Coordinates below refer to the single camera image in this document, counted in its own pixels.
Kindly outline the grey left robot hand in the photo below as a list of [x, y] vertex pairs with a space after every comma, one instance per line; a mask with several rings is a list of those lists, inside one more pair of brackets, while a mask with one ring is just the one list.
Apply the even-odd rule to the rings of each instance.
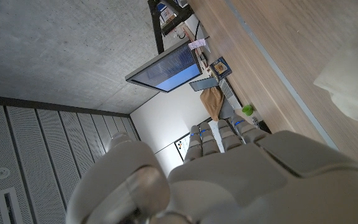
[[81, 178], [67, 223], [358, 223], [358, 162], [290, 131], [240, 116], [190, 131], [182, 165], [165, 175], [127, 133]]

